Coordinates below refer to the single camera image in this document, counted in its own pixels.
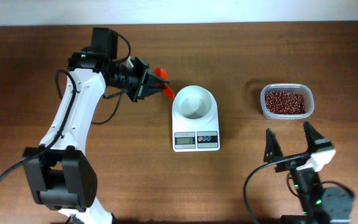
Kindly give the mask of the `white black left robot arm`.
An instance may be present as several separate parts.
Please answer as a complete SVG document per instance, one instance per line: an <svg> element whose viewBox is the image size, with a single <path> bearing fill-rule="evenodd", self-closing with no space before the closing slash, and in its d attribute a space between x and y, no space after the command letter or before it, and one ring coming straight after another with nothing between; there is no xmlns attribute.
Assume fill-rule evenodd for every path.
<svg viewBox="0 0 358 224"><path fill-rule="evenodd" d="M91 44L68 60L67 85L54 121L39 146L23 153L24 171L35 203L79 223L114 223L114 215L97 199L97 175L86 158L86 138L94 111L106 88L131 101L164 89L138 57L117 59L116 31L95 27Z"/></svg>

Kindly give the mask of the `red plastic scoop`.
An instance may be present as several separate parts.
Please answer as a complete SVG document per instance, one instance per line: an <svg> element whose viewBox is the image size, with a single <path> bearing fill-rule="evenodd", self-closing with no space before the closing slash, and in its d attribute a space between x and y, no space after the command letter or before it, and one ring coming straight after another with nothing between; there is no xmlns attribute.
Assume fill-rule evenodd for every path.
<svg viewBox="0 0 358 224"><path fill-rule="evenodd" d="M160 77L163 79L163 83L158 83L157 86L159 88L162 89L163 93L165 94L165 96L171 100L173 100L175 98L175 93L172 90L172 88L169 86L168 82L168 73L165 69L157 67L154 70L154 74L156 74L156 76Z"/></svg>

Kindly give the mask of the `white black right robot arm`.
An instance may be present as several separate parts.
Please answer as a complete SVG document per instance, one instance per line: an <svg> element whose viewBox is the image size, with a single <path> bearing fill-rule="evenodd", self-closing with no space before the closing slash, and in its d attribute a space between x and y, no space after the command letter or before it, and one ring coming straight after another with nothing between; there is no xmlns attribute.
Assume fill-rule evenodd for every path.
<svg viewBox="0 0 358 224"><path fill-rule="evenodd" d="M354 192L335 181L322 181L319 171L331 162L336 150L332 142L309 123L303 128L307 149L301 154L284 156L271 129L266 130L264 162L275 164L275 171L288 172L293 194L300 200L303 215L282 215L281 223L350 223Z"/></svg>

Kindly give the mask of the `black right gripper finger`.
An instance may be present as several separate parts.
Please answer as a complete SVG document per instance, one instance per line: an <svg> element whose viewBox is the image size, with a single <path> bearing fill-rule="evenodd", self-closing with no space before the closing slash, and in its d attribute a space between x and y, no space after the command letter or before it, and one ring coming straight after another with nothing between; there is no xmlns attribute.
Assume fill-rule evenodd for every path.
<svg viewBox="0 0 358 224"><path fill-rule="evenodd" d="M333 149L332 142L315 130L308 121L303 123L303 128L308 145L307 152L323 152Z"/></svg>
<svg viewBox="0 0 358 224"><path fill-rule="evenodd" d="M266 129L266 145L264 152L264 162L271 163L283 158L281 147L277 141L276 135L268 128Z"/></svg>

